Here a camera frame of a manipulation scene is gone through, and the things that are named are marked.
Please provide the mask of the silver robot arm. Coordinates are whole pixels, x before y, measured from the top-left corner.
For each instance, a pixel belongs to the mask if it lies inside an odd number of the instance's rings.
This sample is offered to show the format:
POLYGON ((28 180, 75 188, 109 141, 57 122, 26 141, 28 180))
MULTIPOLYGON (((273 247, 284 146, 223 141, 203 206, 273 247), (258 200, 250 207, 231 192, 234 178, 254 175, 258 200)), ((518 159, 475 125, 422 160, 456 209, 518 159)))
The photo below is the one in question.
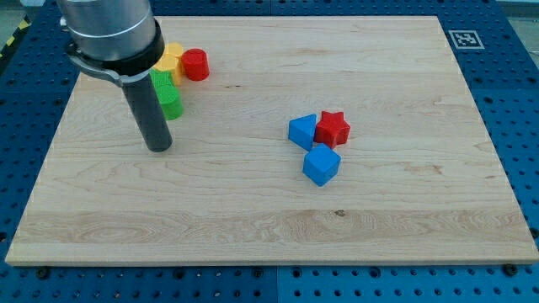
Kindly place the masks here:
POLYGON ((78 69, 121 88, 152 152, 173 139, 150 70, 164 53, 164 38, 147 0, 58 0, 66 53, 78 69))

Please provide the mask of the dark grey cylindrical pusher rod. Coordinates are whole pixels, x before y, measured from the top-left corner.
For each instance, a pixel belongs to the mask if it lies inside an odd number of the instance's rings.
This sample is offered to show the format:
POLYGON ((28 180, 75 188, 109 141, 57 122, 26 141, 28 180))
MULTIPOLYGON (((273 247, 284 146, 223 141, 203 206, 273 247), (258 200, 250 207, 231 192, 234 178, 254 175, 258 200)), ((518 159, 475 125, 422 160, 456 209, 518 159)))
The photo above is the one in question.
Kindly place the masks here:
POLYGON ((173 143, 151 76, 123 85, 123 94, 142 138, 151 152, 164 152, 173 143))

